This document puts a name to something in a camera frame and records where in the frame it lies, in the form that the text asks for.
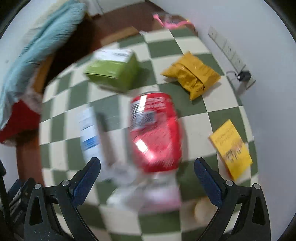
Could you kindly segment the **white blue toothpaste box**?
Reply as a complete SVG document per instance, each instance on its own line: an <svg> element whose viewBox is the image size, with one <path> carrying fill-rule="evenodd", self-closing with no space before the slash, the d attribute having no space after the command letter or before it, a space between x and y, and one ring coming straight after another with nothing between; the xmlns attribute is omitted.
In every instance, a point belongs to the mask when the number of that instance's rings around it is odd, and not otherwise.
<svg viewBox="0 0 296 241"><path fill-rule="evenodd" d="M79 114L80 145L85 162L96 157L100 160L100 174L97 181L103 182L110 179L110 164L106 158L104 133L96 118L93 107L84 109Z"/></svg>

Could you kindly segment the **pink white toothpaste box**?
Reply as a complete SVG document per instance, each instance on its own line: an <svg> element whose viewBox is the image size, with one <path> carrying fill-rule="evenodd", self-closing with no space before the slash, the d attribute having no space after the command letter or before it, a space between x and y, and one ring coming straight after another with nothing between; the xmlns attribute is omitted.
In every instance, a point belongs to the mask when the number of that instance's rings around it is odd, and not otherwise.
<svg viewBox="0 0 296 241"><path fill-rule="evenodd" d="M141 173L132 183L116 188L106 204L140 215L175 211L181 206L176 172Z"/></svg>

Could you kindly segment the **red soda can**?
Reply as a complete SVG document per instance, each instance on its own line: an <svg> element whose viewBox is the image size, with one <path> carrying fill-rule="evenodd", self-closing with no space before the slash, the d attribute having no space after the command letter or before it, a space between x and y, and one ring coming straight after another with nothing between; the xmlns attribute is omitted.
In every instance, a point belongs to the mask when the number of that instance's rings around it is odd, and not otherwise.
<svg viewBox="0 0 296 241"><path fill-rule="evenodd" d="M171 96L149 92L130 103L133 161L144 173L176 170L182 159L182 130Z"/></svg>

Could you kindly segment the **yellow book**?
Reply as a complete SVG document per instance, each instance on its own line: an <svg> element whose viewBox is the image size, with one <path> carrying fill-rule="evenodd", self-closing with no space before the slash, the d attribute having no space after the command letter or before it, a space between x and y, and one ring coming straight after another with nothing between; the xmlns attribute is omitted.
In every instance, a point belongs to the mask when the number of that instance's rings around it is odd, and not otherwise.
<svg viewBox="0 0 296 241"><path fill-rule="evenodd" d="M227 120L212 133L209 140L233 180L237 180L253 164L248 149L231 120Z"/></svg>

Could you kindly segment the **red bed sheet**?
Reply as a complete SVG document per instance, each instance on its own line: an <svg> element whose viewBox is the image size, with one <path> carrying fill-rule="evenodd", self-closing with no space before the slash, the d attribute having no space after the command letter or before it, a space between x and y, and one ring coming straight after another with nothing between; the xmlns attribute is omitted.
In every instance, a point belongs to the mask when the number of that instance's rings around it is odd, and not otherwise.
<svg viewBox="0 0 296 241"><path fill-rule="evenodd" d="M40 116L39 113L31 110L22 100L15 103L8 123L1 130L1 144L9 145L9 142L18 134L37 129Z"/></svg>

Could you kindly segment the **black plug adapter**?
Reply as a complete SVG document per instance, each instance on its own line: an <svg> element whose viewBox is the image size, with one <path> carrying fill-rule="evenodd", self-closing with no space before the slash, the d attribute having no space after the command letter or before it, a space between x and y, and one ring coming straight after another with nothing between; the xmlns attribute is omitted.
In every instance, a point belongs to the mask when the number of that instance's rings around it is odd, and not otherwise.
<svg viewBox="0 0 296 241"><path fill-rule="evenodd" d="M238 81L242 81L242 82L248 82L251 78L251 73L249 71L241 71L238 75L237 75L237 79Z"/></svg>

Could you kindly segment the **green white checkered tablecloth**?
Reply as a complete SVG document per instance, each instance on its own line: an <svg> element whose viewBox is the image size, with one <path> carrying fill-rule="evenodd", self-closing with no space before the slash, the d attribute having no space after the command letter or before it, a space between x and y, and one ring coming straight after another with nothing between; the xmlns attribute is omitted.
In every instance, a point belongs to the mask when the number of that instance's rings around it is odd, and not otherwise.
<svg viewBox="0 0 296 241"><path fill-rule="evenodd" d="M198 240L217 211L195 174L258 180L254 138L228 77L189 29L162 29L83 58L46 87L40 122L46 186L96 156L78 212L97 240Z"/></svg>

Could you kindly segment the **yellow snack bag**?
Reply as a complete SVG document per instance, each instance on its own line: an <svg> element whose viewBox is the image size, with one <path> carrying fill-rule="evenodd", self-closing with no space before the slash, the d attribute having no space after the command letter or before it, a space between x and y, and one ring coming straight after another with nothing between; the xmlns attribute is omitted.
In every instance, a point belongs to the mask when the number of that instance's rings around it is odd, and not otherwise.
<svg viewBox="0 0 296 241"><path fill-rule="evenodd" d="M191 101L201 96L221 78L219 73L191 52L185 53L161 75L177 79L178 83L189 92Z"/></svg>

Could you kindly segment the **green cardboard box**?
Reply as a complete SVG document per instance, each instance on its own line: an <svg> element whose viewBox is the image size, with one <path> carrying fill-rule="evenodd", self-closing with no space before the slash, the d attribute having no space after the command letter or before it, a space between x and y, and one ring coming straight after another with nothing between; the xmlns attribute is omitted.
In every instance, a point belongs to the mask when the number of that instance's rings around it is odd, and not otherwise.
<svg viewBox="0 0 296 241"><path fill-rule="evenodd" d="M138 75L139 64L132 49L99 49L84 74L98 86L126 92Z"/></svg>

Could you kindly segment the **light blue duvet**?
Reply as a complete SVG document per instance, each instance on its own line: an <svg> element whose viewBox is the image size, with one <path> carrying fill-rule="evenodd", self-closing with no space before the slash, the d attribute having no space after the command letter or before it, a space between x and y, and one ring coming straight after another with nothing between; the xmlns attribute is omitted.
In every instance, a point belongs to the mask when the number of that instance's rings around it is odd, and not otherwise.
<svg viewBox="0 0 296 241"><path fill-rule="evenodd" d="M12 115L40 64L64 45L86 14L87 5L81 1L65 1L47 16L36 35L21 51L1 83L1 130Z"/></svg>

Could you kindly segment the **pink plastic hanger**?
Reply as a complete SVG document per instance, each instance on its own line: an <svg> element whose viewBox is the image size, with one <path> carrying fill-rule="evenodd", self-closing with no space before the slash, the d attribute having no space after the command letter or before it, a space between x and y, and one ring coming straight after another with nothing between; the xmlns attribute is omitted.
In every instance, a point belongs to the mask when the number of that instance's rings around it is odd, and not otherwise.
<svg viewBox="0 0 296 241"><path fill-rule="evenodd" d="M176 29L186 25L192 25L192 23L179 15L171 15L168 13L154 13L153 19L163 28Z"/></svg>

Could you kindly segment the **white wall power strip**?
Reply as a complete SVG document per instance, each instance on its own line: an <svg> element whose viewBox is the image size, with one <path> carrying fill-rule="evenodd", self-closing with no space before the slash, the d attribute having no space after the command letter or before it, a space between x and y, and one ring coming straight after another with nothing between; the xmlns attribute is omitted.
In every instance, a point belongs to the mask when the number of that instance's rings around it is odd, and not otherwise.
<svg viewBox="0 0 296 241"><path fill-rule="evenodd" d="M223 35L218 33L212 26L209 27L208 30L208 36L212 39L212 41L215 42L217 47L222 51L222 53L225 55L227 60L231 63L231 65L234 68L234 71L228 71L228 73L232 73L235 76L235 79L237 79L237 75L241 71L249 71L250 70L247 68L247 64L243 61L243 59L239 56L237 51L234 49L232 46L231 42L227 40ZM244 90L250 89L252 85L255 84L256 80L253 78L251 75L251 78L248 82L240 82L242 84Z"/></svg>

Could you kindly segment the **wooden bed frame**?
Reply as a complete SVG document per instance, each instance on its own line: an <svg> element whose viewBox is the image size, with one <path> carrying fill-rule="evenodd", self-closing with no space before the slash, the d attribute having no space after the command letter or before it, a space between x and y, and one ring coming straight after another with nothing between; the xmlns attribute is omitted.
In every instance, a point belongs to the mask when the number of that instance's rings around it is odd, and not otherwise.
<svg viewBox="0 0 296 241"><path fill-rule="evenodd" d="M77 25L76 30L66 43L41 63L33 84L33 89L37 93L43 94L49 81L71 64L89 54L93 31L92 18L85 14L83 21Z"/></svg>

